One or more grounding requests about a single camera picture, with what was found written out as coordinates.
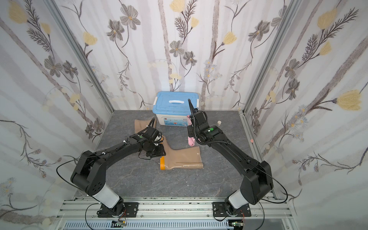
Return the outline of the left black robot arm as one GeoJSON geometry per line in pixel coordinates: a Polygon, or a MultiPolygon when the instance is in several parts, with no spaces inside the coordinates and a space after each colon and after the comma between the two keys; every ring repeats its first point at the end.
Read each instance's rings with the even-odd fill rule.
{"type": "Polygon", "coordinates": [[[154,137],[134,134],[113,147],[97,152],[85,151],[78,159],[69,180],[61,176],[59,168],[56,173],[67,184],[101,203],[108,216],[120,217],[126,210],[124,199],[107,184],[107,172],[114,164],[134,153],[145,151],[154,157],[164,156],[163,141],[162,134],[154,137]]]}

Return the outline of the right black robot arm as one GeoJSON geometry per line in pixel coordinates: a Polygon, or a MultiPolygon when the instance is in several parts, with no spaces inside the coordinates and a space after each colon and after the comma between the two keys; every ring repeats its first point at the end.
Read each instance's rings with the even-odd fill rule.
{"type": "Polygon", "coordinates": [[[219,152],[242,175],[240,188],[224,201],[228,215],[235,215],[243,206],[255,205],[264,200],[267,193],[274,188],[274,182],[280,183],[272,176],[271,166],[252,158],[228,139],[217,126],[208,124],[206,112],[191,109],[188,135],[202,146],[208,146],[219,152]]]}

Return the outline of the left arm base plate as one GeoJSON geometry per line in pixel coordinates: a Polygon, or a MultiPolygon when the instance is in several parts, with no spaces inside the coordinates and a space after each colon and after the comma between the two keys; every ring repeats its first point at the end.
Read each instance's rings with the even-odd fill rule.
{"type": "Polygon", "coordinates": [[[100,209],[97,211],[97,216],[99,218],[117,218],[121,216],[135,218],[137,216],[138,209],[138,202],[118,202],[111,209],[102,204],[100,209]]]}

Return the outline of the tan rubber boot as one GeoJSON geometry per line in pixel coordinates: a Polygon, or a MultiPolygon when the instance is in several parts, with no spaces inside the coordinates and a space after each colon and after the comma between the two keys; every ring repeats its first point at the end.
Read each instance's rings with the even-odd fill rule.
{"type": "Polygon", "coordinates": [[[135,134],[142,134],[142,133],[154,133],[157,131],[156,129],[156,119],[153,117],[148,120],[134,120],[134,131],[135,134]]]}
{"type": "Polygon", "coordinates": [[[166,155],[160,158],[160,170],[204,168],[198,146],[177,150],[170,147],[167,139],[162,145],[166,155]]]}

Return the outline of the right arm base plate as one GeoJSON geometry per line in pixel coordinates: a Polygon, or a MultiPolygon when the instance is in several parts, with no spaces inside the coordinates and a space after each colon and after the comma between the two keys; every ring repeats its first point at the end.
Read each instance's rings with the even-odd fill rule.
{"type": "Polygon", "coordinates": [[[212,202],[212,211],[216,218],[250,217],[252,215],[248,204],[236,209],[228,202],[212,202]]]}

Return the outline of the pink cleaning cloth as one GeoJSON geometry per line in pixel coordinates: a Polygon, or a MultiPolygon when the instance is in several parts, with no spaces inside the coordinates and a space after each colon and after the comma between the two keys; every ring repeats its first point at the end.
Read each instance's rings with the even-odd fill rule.
{"type": "MultiPolygon", "coordinates": [[[[187,115],[187,126],[191,126],[192,122],[190,120],[189,115],[187,115]]],[[[193,137],[188,137],[188,144],[189,146],[193,147],[195,145],[195,139],[193,137]]]]}

